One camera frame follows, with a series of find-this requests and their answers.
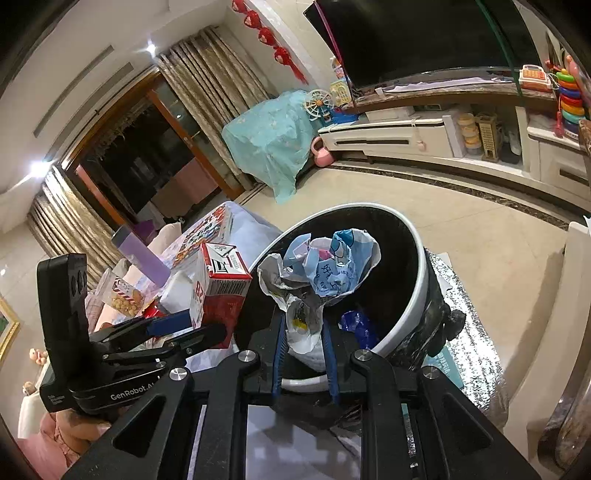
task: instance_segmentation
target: painting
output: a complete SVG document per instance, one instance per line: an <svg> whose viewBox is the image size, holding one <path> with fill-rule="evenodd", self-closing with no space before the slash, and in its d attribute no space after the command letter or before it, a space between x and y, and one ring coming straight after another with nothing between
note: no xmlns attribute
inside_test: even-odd
<svg viewBox="0 0 591 480"><path fill-rule="evenodd" d="M0 366L18 330L17 315L0 296Z"/></svg>

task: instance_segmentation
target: toy cash register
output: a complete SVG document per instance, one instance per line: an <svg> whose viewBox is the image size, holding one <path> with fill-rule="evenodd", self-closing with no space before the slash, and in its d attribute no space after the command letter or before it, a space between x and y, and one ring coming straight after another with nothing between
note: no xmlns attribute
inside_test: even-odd
<svg viewBox="0 0 591 480"><path fill-rule="evenodd" d="M550 77L542 67L537 65L523 65L523 68L519 71L519 84L522 88L529 90L552 91Z"/></svg>

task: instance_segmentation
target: cabinet handle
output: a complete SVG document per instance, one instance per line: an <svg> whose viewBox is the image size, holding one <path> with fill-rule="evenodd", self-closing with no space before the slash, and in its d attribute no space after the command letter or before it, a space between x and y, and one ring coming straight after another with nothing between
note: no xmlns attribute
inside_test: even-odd
<svg viewBox="0 0 591 480"><path fill-rule="evenodd" d="M587 187L589 186L589 181L579 175L576 175L574 173L571 173L567 170L563 170L562 168L558 170L558 174L561 177L564 177L565 179L569 179L569 180L573 180L576 181L578 183L582 183L583 185L586 185Z"/></svg>

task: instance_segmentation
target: red decoration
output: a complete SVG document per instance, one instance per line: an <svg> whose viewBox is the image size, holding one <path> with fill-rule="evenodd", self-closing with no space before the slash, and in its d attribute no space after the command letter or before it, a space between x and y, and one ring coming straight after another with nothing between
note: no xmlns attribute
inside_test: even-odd
<svg viewBox="0 0 591 480"><path fill-rule="evenodd" d="M232 0L232 10L238 12L239 14L245 14L248 12L248 8L246 7L244 0Z"/></svg>
<svg viewBox="0 0 591 480"><path fill-rule="evenodd" d="M265 45L269 45L274 47L277 45L277 40L275 40L275 35L269 27L263 27L259 30L259 40L263 42Z"/></svg>
<svg viewBox="0 0 591 480"><path fill-rule="evenodd" d="M259 30L259 41L265 45L275 48L275 60L282 65L291 67L291 71L294 73L295 77L301 83L308 85L308 80L306 80L304 74L300 71L300 69L298 69L296 64L291 59L289 51L277 44L277 40L275 39L275 35L273 34L272 30L268 27L262 26L258 13L256 13L254 10L249 10L246 6L245 0L232 0L232 10L237 13L244 14L244 24L249 28L256 28Z"/></svg>
<svg viewBox="0 0 591 480"><path fill-rule="evenodd" d="M257 30L262 27L261 19L254 10L249 10L246 12L246 16L244 17L244 24L250 28L256 28Z"/></svg>
<svg viewBox="0 0 591 480"><path fill-rule="evenodd" d="M286 48L283 47L275 47L275 60L281 63L282 65L287 65L291 67L291 71L294 73L295 78L297 78L301 83L308 85L308 80L304 77L304 74L300 71L300 69L296 66L296 64L291 59L290 53L287 51Z"/></svg>

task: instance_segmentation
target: black mount frame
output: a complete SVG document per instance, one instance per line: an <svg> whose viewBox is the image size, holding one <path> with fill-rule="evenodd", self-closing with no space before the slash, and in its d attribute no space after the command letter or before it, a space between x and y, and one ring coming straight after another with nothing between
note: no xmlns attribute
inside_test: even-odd
<svg viewBox="0 0 591 480"><path fill-rule="evenodd" d="M167 371L63 479L187 478L203 405L193 478L244 479L248 406L271 406L277 398L280 330L281 322L273 322L253 335L251 350L229 356L216 368ZM353 334L331 327L329 335L338 398L362 404L362 480L390 479L394 472L400 480L539 479L441 371L394 368L379 355L355 350ZM416 446L413 468L402 403Z"/></svg>

